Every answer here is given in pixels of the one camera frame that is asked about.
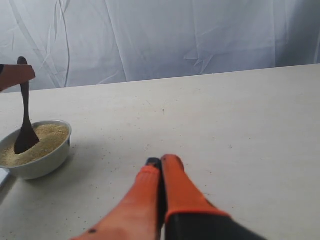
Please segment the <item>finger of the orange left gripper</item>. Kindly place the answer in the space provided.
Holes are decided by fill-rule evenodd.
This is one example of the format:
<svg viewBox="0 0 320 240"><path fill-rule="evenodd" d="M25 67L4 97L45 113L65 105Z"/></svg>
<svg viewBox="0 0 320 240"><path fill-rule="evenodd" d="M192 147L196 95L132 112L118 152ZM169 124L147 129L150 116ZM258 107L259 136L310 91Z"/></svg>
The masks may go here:
<svg viewBox="0 0 320 240"><path fill-rule="evenodd" d="M0 91L26 83L36 77L31 65L0 65Z"/></svg>

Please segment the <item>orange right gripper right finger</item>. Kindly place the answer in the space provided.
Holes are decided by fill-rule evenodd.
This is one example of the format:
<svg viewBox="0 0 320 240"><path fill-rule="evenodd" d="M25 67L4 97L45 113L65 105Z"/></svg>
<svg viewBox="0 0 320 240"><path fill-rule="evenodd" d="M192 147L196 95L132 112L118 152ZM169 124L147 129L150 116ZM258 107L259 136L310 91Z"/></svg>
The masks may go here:
<svg viewBox="0 0 320 240"><path fill-rule="evenodd" d="M167 203L165 239L263 239L209 202L190 180L177 155L166 154L161 158L161 163Z"/></svg>

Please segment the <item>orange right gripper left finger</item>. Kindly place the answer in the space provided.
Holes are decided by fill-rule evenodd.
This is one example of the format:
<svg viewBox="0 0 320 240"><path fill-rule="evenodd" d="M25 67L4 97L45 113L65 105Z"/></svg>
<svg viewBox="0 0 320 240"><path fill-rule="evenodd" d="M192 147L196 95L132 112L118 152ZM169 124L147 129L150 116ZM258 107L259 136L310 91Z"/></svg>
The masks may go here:
<svg viewBox="0 0 320 240"><path fill-rule="evenodd" d="M151 157L138 172L123 199L97 224L74 240L159 240L161 161Z"/></svg>

